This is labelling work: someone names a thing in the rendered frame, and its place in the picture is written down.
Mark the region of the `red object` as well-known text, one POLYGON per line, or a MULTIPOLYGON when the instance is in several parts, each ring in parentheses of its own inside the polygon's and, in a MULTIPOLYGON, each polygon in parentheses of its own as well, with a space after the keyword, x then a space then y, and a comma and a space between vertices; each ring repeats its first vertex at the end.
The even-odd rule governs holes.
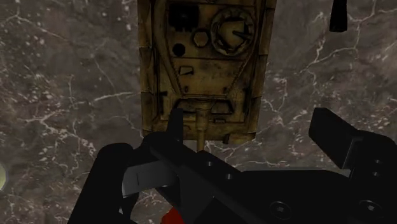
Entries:
POLYGON ((161 224, 185 224, 178 211, 172 207, 161 219, 161 224))

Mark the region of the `pale round object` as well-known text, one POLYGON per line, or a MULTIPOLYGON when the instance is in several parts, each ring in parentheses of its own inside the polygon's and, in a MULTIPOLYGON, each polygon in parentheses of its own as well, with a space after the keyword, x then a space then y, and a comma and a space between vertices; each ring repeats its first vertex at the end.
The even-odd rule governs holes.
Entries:
POLYGON ((2 163, 0 163, 0 191, 3 190, 5 184, 7 183, 7 171, 2 163))

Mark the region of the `black slim object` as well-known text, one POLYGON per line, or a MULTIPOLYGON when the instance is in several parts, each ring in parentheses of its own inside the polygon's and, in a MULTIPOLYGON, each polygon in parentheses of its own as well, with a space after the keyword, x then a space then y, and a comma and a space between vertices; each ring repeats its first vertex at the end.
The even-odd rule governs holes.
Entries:
POLYGON ((333 0, 330 13, 330 32, 347 30, 347 0, 333 0))

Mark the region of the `yellow-brown toy tank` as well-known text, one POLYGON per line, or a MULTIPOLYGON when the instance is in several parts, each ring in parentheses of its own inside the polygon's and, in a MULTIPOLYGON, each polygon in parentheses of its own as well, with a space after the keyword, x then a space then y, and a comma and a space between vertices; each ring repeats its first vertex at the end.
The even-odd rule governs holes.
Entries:
POLYGON ((242 144, 258 130, 277 0, 137 0, 142 130, 183 112, 183 137, 242 144))

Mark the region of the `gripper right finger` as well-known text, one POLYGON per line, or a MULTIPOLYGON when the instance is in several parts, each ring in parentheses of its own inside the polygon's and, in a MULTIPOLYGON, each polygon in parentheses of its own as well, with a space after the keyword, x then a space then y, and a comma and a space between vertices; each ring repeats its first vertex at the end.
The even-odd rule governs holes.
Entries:
POLYGON ((352 214, 368 224, 397 224, 397 143, 359 130, 327 108, 315 108, 309 137, 339 168, 349 170, 352 214))

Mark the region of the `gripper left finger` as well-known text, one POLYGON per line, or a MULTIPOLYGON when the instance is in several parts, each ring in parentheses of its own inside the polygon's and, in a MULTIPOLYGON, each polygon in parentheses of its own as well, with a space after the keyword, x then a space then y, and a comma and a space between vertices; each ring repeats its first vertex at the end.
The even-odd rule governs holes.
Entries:
POLYGON ((185 224, 258 224, 243 185, 243 172, 206 152, 183 144, 183 110, 173 109, 165 132, 144 138, 179 179, 179 198, 170 199, 185 224))

